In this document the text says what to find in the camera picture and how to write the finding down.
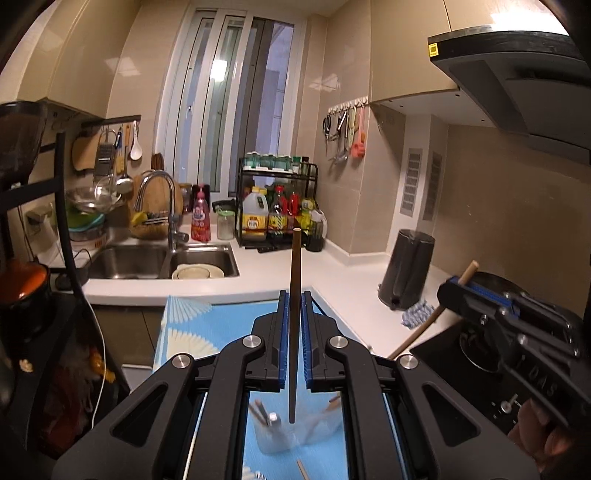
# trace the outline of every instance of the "kitchen sink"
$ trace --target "kitchen sink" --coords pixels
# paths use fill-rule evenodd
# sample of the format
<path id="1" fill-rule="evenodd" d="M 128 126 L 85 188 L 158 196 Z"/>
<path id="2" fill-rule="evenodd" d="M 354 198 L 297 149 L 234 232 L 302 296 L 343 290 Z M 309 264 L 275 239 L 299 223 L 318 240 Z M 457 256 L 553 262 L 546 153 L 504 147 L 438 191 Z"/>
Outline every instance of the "kitchen sink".
<path id="1" fill-rule="evenodd" d="M 93 257 L 89 278 L 171 278 L 179 265 L 198 263 L 215 265 L 226 277 L 240 275 L 229 245 L 188 245 L 174 252 L 158 245 L 111 245 Z"/>
<path id="2" fill-rule="evenodd" d="M 226 277 L 237 277 L 240 275 L 238 266 L 229 245 L 190 245 L 175 251 L 168 265 L 168 275 L 171 278 L 173 272 L 179 265 L 207 263 L 221 268 Z"/>
<path id="3" fill-rule="evenodd" d="M 168 249 L 151 245 L 114 245 L 92 259 L 90 278 L 153 280 L 160 277 Z"/>

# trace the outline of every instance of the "dish soap bottle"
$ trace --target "dish soap bottle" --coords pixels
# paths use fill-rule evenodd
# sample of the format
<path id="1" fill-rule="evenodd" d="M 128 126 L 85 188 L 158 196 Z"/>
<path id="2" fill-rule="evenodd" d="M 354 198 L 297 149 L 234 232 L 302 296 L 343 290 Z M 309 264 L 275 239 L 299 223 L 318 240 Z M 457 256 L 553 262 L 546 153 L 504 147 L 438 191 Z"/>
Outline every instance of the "dish soap bottle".
<path id="1" fill-rule="evenodd" d="M 210 242 L 212 240 L 212 228 L 209 223 L 209 207 L 205 201 L 203 190 L 199 190 L 195 207 L 193 208 L 191 238 L 197 242 Z"/>

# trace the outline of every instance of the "metal bolt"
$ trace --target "metal bolt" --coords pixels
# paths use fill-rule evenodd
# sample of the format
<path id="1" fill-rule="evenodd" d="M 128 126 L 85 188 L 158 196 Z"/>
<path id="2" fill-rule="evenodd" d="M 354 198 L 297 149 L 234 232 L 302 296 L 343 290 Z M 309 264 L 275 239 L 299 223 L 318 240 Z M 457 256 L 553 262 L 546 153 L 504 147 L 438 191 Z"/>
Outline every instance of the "metal bolt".
<path id="1" fill-rule="evenodd" d="M 261 344 L 261 342 L 262 342 L 261 337 L 258 337 L 256 335 L 246 335 L 242 339 L 242 344 L 246 348 L 256 348 Z"/>
<path id="2" fill-rule="evenodd" d="M 173 366 L 176 368 L 187 368 L 191 364 L 191 358 L 184 353 L 173 358 Z"/>
<path id="3" fill-rule="evenodd" d="M 402 366 L 402 368 L 406 368 L 407 370 L 417 368 L 417 357 L 415 357 L 414 355 L 403 355 L 402 357 L 400 357 L 400 365 Z"/>
<path id="4" fill-rule="evenodd" d="M 329 340 L 329 343 L 334 348 L 345 348 L 349 344 L 349 341 L 343 336 L 336 335 Z"/>

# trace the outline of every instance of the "blue gripper pad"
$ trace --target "blue gripper pad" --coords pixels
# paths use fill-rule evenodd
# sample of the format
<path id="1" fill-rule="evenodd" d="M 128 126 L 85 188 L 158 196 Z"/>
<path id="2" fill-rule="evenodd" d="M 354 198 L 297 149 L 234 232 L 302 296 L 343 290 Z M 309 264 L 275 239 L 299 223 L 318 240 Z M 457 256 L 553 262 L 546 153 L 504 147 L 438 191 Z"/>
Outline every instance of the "blue gripper pad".
<path id="1" fill-rule="evenodd" d="M 289 336 L 288 314 L 290 305 L 290 295 L 285 295 L 283 304 L 283 320 L 281 322 L 281 343 L 279 349 L 279 383 L 281 388 L 285 388 L 285 379 L 287 377 L 287 344 Z"/>
<path id="2" fill-rule="evenodd" d="M 452 277 L 449 279 L 449 281 L 457 283 L 459 279 L 459 277 Z M 514 307 L 513 302 L 509 299 L 506 299 L 503 295 L 499 295 L 498 293 L 495 293 L 492 290 L 488 290 L 488 288 L 484 288 L 480 286 L 478 283 L 474 282 L 468 282 L 466 288 L 469 288 L 470 290 L 474 291 L 478 295 L 483 296 L 484 298 L 487 298 L 491 301 L 503 305 L 505 308 L 513 312 L 514 315 L 519 316 L 519 308 Z"/>
<path id="3" fill-rule="evenodd" d="M 306 295 L 301 295 L 301 348 L 304 354 L 304 379 L 306 388 L 312 388 L 312 347 L 310 342 L 310 324 L 306 309 Z"/>

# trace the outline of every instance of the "white countertop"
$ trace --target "white countertop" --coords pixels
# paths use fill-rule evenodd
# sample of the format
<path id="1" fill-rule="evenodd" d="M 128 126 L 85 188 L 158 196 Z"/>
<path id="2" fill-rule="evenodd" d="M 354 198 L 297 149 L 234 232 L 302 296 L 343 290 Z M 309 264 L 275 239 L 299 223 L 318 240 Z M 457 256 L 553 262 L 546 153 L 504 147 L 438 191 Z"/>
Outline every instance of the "white countertop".
<path id="1" fill-rule="evenodd" d="M 124 243 L 137 243 L 129 239 Z M 227 243 L 216 239 L 212 243 Z M 239 277 L 207 280 L 96 280 L 90 279 L 83 290 L 92 304 L 125 306 L 163 306 L 168 296 L 195 297 L 212 304 L 273 300 L 280 290 L 289 290 L 291 250 L 259 254 L 230 242 Z M 392 311 L 378 299 L 387 262 L 344 265 L 326 249 L 319 253 L 302 249 L 302 291 L 311 290 L 314 299 L 328 315 L 341 318 L 376 355 L 389 355 L 411 331 L 401 324 L 402 312 Z M 423 296 L 438 305 L 439 285 L 449 277 L 431 267 Z M 456 321 L 445 312 L 419 341 L 448 328 Z"/>

